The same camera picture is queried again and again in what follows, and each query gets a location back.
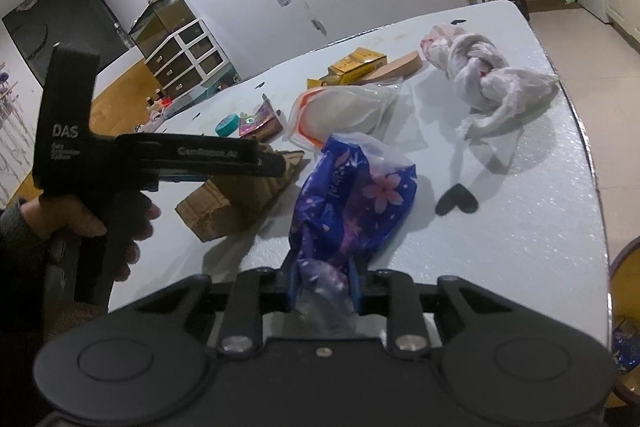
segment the hand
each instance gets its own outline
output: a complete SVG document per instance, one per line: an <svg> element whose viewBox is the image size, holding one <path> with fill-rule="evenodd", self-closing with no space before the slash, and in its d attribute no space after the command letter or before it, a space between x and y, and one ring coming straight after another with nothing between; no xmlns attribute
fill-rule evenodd
<svg viewBox="0 0 640 427"><path fill-rule="evenodd" d="M44 241L50 239L54 232L65 227L82 237L98 237L107 233L104 223L95 217L82 201L70 194L40 196L23 203L20 211L31 230ZM152 204L146 213L143 229L134 234L132 241L127 245L126 263L120 269L116 281L125 281L129 278L131 270L128 265L135 264L140 259L140 248L134 241L144 241L153 235L154 227L150 221L160 217L160 214L160 209Z"/></svg>

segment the drawer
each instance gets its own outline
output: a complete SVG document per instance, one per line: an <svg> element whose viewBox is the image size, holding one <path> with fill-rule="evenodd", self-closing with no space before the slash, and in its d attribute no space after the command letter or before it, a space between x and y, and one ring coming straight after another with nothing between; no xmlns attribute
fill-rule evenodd
<svg viewBox="0 0 640 427"><path fill-rule="evenodd" d="M156 74L156 78L162 87L173 82L176 76L183 74L191 67L191 61L186 54L178 55L175 60L172 60L164 70Z"/></svg>
<svg viewBox="0 0 640 427"><path fill-rule="evenodd" d="M203 29L200 28L198 23L192 24L187 29L184 29L180 32L180 38L184 41L185 44L189 44L194 39L197 39L204 33Z"/></svg>
<svg viewBox="0 0 640 427"><path fill-rule="evenodd" d="M204 58L200 63L200 67L204 70L205 73L210 73L215 70L220 64L222 64L222 57L218 52L213 52L209 55L209 57Z"/></svg>
<svg viewBox="0 0 640 427"><path fill-rule="evenodd" d="M174 58L178 52L180 52L180 45L175 41L175 39L171 39L167 44L162 46L162 48L160 48L146 64L149 66L151 72L156 74L158 73L158 70L169 62L169 60Z"/></svg>
<svg viewBox="0 0 640 427"><path fill-rule="evenodd" d="M211 44L209 37L204 37L203 39L200 39L198 42L196 42L191 48L189 48L189 51L194 58L200 58L202 57L202 55L204 55L208 51L211 51L212 49L213 44Z"/></svg>
<svg viewBox="0 0 640 427"><path fill-rule="evenodd" d="M178 98L181 94L186 93L192 87L196 87L202 82L202 77L196 68L187 71L183 76L178 78L171 86L165 89L170 98Z"/></svg>

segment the yellow bowl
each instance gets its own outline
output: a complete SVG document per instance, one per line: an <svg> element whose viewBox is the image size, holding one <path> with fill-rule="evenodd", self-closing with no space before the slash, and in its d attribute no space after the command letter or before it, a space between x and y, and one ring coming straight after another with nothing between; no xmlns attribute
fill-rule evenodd
<svg viewBox="0 0 640 427"><path fill-rule="evenodd" d="M623 317L640 325L640 237L623 248L609 274L614 325ZM632 377L620 380L614 393L609 396L607 407L620 407L626 403L640 405L640 382Z"/></svg>

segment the gripper handle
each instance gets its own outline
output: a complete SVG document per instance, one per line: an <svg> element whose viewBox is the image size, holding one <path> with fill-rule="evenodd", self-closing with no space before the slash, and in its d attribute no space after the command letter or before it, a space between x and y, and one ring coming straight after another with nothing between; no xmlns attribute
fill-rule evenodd
<svg viewBox="0 0 640 427"><path fill-rule="evenodd" d="M78 237L62 230L53 238L51 252L64 271L65 299L106 307L131 237L145 226L151 201L136 190L77 194L107 227L101 237Z"/></svg>

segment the fish tank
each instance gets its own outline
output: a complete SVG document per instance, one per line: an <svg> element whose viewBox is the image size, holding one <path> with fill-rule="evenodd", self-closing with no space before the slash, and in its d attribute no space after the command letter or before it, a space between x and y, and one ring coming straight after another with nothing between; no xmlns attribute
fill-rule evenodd
<svg viewBox="0 0 640 427"><path fill-rule="evenodd" d="M157 0L146 7L129 34L149 58L169 35L195 19L184 0Z"/></svg>

